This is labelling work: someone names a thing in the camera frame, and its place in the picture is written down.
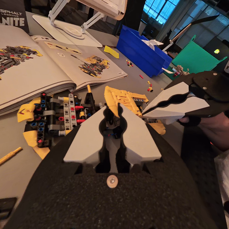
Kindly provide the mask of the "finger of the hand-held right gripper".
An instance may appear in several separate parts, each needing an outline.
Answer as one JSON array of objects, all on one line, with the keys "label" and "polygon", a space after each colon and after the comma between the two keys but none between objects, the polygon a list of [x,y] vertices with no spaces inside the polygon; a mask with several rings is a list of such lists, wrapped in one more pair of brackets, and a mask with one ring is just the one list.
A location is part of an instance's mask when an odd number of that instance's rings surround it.
[{"label": "finger of the hand-held right gripper", "polygon": [[166,107],[147,110],[143,114],[144,118],[159,119],[164,124],[169,125],[185,116],[186,113],[209,107],[209,104],[198,97],[188,97],[184,102],[179,104],[170,104]]},{"label": "finger of the hand-held right gripper", "polygon": [[150,111],[151,108],[155,108],[158,106],[160,102],[167,102],[173,96],[176,95],[184,95],[189,92],[189,86],[185,82],[178,83],[170,88],[163,90],[158,94],[143,110],[142,114],[146,114]]}]

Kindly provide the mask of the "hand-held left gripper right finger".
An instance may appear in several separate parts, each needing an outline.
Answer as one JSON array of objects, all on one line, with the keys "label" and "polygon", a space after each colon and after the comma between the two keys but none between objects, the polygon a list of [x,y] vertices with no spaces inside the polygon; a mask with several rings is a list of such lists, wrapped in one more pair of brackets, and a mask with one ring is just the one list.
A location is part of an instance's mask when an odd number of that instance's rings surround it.
[{"label": "hand-held left gripper right finger", "polygon": [[121,155],[130,165],[160,160],[162,155],[145,121],[123,104],[118,104],[121,134]]}]

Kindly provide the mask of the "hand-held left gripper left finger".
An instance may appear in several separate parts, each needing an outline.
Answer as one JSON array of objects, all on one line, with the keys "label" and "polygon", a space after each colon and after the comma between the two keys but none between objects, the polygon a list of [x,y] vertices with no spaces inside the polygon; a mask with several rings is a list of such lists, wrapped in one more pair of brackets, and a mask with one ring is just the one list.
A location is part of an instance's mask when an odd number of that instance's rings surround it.
[{"label": "hand-held left gripper left finger", "polygon": [[63,159],[64,162],[100,163],[99,151],[103,147],[104,137],[99,127],[105,119],[106,108],[107,106],[104,106],[80,125]]}]

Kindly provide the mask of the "yellow toy brick car model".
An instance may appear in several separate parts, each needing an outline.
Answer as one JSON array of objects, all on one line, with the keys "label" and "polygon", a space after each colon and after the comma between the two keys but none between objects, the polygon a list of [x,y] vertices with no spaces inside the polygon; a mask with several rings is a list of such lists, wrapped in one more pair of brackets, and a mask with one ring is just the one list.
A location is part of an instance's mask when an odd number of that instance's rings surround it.
[{"label": "yellow toy brick car model", "polygon": [[[17,121],[26,121],[23,136],[27,144],[44,159],[50,152],[51,140],[54,137],[66,136],[76,126],[81,125],[92,115],[102,109],[102,103],[95,104],[90,86],[85,100],[69,94],[67,97],[48,96],[45,92],[40,97],[27,104],[21,105],[17,112]],[[143,109],[147,106],[148,99],[145,95],[118,90],[109,86],[104,91],[105,106],[108,106],[106,122],[108,127],[113,126],[113,133],[108,136],[120,138],[121,128],[117,124],[118,104],[123,104],[138,117],[142,117]]]}]

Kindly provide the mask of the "person's right hand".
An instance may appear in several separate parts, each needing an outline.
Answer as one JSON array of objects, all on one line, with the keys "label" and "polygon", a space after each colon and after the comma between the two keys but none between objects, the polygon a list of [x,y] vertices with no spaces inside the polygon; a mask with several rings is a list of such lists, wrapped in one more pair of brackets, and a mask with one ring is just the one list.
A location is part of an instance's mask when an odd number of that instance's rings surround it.
[{"label": "person's right hand", "polygon": [[229,118],[224,112],[210,118],[201,118],[198,125],[210,142],[220,151],[229,149]]}]

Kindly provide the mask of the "scattered small toy brick pieces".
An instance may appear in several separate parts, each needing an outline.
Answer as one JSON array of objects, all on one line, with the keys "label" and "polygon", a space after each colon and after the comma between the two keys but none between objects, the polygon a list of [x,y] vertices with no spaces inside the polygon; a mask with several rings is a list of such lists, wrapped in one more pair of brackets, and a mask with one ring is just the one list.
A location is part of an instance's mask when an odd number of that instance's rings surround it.
[{"label": "scattered small toy brick pieces", "polygon": [[[126,60],[126,63],[127,63],[127,66],[129,66],[129,67],[133,67],[133,64],[132,64],[129,60]],[[148,83],[148,85],[149,85],[149,87],[148,87],[147,91],[149,91],[149,92],[153,92],[153,88],[152,88],[152,84],[151,84],[151,82],[150,82],[150,81],[147,81],[147,83]]]}]

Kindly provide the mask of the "blue storage bin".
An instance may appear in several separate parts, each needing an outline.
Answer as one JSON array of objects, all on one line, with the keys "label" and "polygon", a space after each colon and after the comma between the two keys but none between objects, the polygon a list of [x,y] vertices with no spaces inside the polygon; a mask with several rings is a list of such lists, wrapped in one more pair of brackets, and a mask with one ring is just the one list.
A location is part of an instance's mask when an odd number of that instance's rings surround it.
[{"label": "blue storage bin", "polygon": [[144,41],[149,40],[123,25],[116,48],[151,78],[163,73],[172,58],[157,46],[152,49]]}]

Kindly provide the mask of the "black dimpled chair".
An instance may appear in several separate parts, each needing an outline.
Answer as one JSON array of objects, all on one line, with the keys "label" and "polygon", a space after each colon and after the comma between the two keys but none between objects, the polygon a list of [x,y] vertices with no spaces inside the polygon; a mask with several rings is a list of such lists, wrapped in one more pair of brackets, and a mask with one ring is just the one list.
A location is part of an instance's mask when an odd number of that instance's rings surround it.
[{"label": "black dimpled chair", "polygon": [[199,127],[184,127],[181,158],[189,169],[217,228],[227,229],[214,161],[216,156],[210,140]]}]

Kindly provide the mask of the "yellow paper piece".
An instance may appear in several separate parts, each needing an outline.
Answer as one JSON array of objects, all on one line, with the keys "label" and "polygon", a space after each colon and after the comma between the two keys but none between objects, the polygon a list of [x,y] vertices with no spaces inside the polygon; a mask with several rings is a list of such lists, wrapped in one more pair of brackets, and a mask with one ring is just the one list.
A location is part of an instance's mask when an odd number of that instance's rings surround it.
[{"label": "yellow paper piece", "polygon": [[119,59],[119,53],[110,48],[109,46],[105,46],[104,52],[111,54],[116,59]]}]

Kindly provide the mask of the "yellow thin toy rod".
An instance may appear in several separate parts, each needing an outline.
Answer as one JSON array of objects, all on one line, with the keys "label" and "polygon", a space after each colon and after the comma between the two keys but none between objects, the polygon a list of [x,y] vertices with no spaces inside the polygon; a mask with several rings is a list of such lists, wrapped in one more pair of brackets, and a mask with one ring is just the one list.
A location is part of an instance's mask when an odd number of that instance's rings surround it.
[{"label": "yellow thin toy rod", "polygon": [[8,153],[4,157],[2,157],[0,159],[0,165],[3,164],[4,162],[6,162],[8,159],[10,159],[11,157],[13,157],[16,153],[18,153],[21,150],[22,150],[22,147],[18,147],[17,149],[11,151],[10,153]]}]

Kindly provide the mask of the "open instruction booklet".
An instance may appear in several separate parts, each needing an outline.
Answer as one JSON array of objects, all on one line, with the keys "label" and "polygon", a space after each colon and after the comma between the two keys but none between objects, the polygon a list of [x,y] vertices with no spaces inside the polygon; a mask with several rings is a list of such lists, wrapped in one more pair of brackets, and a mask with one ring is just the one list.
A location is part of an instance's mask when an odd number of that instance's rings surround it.
[{"label": "open instruction booklet", "polygon": [[98,47],[72,45],[0,26],[0,115],[39,97],[128,76]]}]

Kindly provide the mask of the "large paned window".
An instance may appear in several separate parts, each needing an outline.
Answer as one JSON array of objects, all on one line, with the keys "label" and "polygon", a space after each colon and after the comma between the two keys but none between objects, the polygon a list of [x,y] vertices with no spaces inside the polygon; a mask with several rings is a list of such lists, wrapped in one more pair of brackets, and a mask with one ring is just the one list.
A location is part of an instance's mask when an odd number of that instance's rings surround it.
[{"label": "large paned window", "polygon": [[143,11],[164,25],[180,0],[146,0]]}]

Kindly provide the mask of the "black toy brick panel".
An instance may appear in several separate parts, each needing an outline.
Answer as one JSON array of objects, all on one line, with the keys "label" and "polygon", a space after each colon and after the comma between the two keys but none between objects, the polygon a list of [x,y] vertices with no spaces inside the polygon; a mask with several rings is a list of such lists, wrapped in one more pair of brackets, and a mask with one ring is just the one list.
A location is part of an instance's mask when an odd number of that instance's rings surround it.
[{"label": "black toy brick panel", "polygon": [[0,220],[9,218],[16,202],[17,197],[0,199]]}]

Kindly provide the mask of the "toy car set box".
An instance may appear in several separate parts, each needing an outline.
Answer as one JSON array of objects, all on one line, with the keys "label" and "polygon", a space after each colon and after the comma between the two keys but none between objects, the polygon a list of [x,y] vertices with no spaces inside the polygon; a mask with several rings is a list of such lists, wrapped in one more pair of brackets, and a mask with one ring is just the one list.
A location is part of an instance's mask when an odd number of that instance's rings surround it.
[{"label": "toy car set box", "polygon": [[29,33],[23,0],[0,1],[0,25],[18,27]]}]

